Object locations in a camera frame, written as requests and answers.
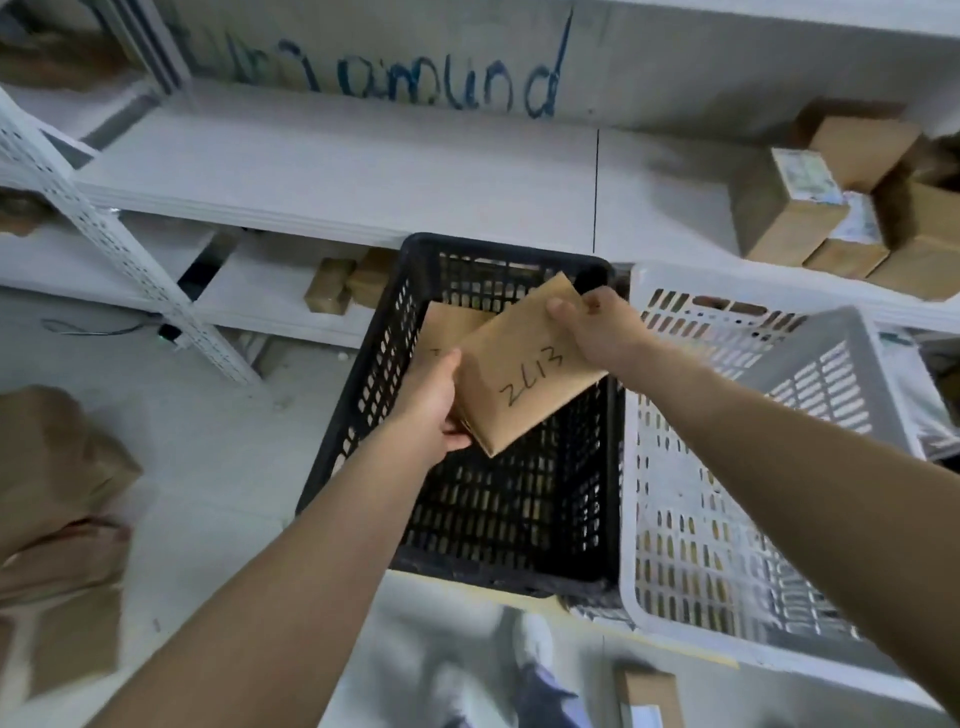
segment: shoe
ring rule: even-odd
[[[514,654],[518,667],[531,663],[553,667],[553,635],[546,619],[524,612],[514,623]]]
[[[455,720],[466,722],[468,676],[458,663],[441,663],[430,683],[430,705],[434,725],[444,728]]]

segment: right hand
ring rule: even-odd
[[[595,367],[606,369],[628,388],[637,391],[640,359],[667,347],[647,328],[629,303],[609,286],[584,295],[587,311],[561,299],[550,299],[547,312],[573,334],[580,351]]]

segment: white plastic crate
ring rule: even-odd
[[[634,269],[631,303],[723,375],[923,457],[874,325],[844,302],[650,264]],[[628,393],[625,412],[620,596],[640,632],[935,705],[784,560],[647,398]]]

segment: black plastic crate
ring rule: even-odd
[[[580,293],[613,283],[588,255],[408,237],[297,512],[390,412],[431,301],[499,312],[561,271]],[[616,402],[606,376],[494,458],[476,445],[450,453],[427,474],[391,568],[535,596],[615,589]]]

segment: package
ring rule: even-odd
[[[883,242],[870,195],[844,192],[843,196],[850,212],[804,262],[804,267],[847,279],[865,279],[890,251]]]
[[[40,195],[0,189],[0,232],[25,237],[55,215],[54,209]]]
[[[13,644],[13,620],[0,615],[0,685],[3,684],[4,668]]]
[[[306,307],[314,313],[329,313],[343,316],[350,303],[347,278],[356,267],[356,260],[325,257],[303,294]]]
[[[86,518],[142,471],[61,389],[0,395],[0,563]]]
[[[117,670],[120,592],[97,587],[40,615],[30,697]]]
[[[748,260],[800,266],[847,216],[815,152],[771,149],[731,186],[733,226]]]
[[[960,175],[960,158],[939,139],[921,134],[903,156],[900,167],[907,179],[936,186]]]
[[[960,292],[960,193],[892,178],[875,200],[890,255],[867,281],[926,301]]]
[[[119,580],[130,540],[125,525],[92,519],[33,542],[0,563],[0,606]]]
[[[456,412],[490,457],[606,374],[547,313],[555,297],[587,309],[558,273],[460,342]]]
[[[430,302],[423,316],[423,323],[420,325],[420,334],[417,337],[413,358],[410,360],[410,369],[433,361],[449,351],[467,334],[482,327],[495,315],[492,311]]]
[[[360,305],[376,308],[383,289],[394,271],[399,251],[388,248],[370,248],[347,280],[350,295]]]
[[[675,675],[618,667],[615,678],[623,728],[684,728]]]
[[[920,137],[920,125],[896,118],[885,102],[817,99],[797,117],[803,145],[819,152],[844,190],[873,192]]]
[[[101,33],[45,32],[0,43],[0,83],[89,91],[129,67],[123,48]]]

